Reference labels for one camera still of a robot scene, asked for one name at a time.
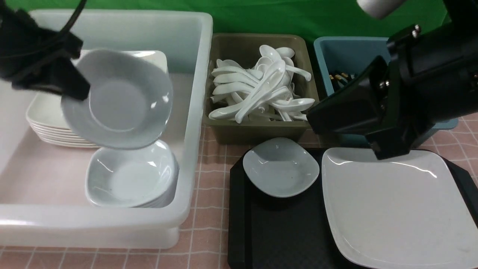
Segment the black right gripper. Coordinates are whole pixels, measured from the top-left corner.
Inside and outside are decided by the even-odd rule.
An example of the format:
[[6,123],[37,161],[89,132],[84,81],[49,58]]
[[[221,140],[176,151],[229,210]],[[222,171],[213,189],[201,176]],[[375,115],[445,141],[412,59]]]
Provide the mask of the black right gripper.
[[376,56],[352,82],[314,106],[313,131],[365,136],[378,160],[409,153],[441,121],[477,112],[477,29],[419,26],[387,41],[389,63]]

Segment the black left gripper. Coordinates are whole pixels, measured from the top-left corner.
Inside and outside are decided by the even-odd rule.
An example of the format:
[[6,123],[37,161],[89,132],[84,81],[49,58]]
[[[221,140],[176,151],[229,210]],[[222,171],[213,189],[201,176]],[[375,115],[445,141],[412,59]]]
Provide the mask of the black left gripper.
[[22,9],[1,7],[1,79],[15,90],[63,94],[83,101],[90,84],[72,63],[83,41],[71,32],[83,6],[59,31],[43,28]]

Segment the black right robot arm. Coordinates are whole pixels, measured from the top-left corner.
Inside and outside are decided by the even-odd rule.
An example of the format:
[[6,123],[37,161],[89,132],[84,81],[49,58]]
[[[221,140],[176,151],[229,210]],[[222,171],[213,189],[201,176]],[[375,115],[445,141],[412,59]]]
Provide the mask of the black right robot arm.
[[411,25],[351,82],[307,114],[318,135],[364,136],[377,159],[406,155],[441,121],[477,112],[477,1],[445,0],[450,22]]

